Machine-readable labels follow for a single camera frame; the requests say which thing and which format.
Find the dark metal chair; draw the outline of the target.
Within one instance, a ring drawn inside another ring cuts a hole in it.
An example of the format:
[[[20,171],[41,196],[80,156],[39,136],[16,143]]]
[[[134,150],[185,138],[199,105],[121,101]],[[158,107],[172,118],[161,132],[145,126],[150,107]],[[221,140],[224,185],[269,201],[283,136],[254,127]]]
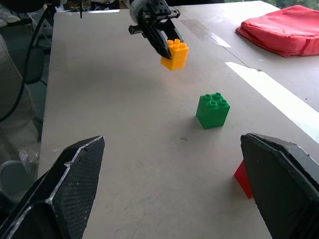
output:
[[[38,40],[39,33],[42,31],[43,23],[50,15],[52,5],[49,5],[41,15],[36,27],[33,31],[32,38],[27,48],[26,57],[24,60],[22,79],[26,85],[35,84],[41,81],[44,65],[44,52],[41,48],[35,45]]]

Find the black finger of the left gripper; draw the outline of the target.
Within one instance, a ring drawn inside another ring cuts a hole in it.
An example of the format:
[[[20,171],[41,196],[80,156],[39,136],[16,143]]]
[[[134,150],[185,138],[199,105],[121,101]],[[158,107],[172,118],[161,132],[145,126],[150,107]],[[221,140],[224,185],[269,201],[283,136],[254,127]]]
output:
[[[162,32],[156,28],[156,25],[149,22],[144,24],[142,29],[143,35],[156,50],[156,52],[166,59],[171,59],[172,57],[168,50],[167,41],[165,40]]]
[[[183,37],[181,36],[171,19],[168,19],[162,24],[161,30],[165,33],[168,40],[179,39],[180,42],[184,43]]]

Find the red folded cloth bag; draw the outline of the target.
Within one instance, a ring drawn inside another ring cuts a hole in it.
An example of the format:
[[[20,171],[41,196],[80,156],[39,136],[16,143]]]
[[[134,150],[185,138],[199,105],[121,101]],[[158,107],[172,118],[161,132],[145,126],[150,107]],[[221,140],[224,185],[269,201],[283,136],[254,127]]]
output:
[[[236,33],[282,57],[319,55],[319,10],[290,6],[245,20]]]

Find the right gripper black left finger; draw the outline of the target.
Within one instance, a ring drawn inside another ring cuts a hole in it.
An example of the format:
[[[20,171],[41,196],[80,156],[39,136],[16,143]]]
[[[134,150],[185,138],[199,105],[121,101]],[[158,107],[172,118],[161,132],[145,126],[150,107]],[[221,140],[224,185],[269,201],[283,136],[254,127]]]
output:
[[[0,226],[0,239],[82,239],[96,197],[102,135],[65,148]]]

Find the red toy brick cube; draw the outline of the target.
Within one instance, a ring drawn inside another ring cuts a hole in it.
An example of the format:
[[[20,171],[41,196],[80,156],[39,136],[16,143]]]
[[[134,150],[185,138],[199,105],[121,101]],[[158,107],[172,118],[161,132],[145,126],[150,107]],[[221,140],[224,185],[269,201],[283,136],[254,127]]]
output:
[[[250,186],[250,181],[248,179],[246,167],[245,167],[245,162],[242,160],[240,163],[239,167],[234,173],[234,177],[241,186],[242,190],[246,194],[248,199],[253,199],[253,192]]]

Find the green toy brick cube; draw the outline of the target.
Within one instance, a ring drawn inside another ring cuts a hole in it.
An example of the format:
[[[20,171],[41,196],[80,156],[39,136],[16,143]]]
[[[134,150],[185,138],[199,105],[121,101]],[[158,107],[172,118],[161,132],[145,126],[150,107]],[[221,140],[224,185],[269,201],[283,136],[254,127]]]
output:
[[[230,105],[217,92],[200,96],[196,110],[196,117],[203,129],[222,127],[226,121]]]

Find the orange toy brick cube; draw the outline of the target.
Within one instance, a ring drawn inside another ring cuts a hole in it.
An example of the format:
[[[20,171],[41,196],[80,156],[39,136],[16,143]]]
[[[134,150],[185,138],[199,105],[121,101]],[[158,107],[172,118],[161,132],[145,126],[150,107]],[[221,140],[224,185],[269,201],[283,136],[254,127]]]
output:
[[[161,58],[161,64],[171,71],[183,69],[187,60],[189,47],[180,39],[168,40],[171,59]]]

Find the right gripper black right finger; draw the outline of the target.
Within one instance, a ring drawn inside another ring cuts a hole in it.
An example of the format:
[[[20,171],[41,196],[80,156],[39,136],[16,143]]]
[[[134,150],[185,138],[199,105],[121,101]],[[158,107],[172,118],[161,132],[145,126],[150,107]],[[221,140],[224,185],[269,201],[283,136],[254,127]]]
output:
[[[272,239],[319,239],[319,164],[295,143],[247,133],[241,149]]]

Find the crumpled clear plastic bag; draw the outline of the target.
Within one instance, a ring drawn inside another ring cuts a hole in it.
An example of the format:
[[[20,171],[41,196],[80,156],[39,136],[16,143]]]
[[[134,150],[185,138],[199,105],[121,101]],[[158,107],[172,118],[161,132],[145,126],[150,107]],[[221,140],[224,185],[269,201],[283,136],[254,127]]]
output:
[[[26,171],[30,174],[36,174],[39,166],[41,143],[37,142],[24,146],[18,150],[19,158],[22,161]]]

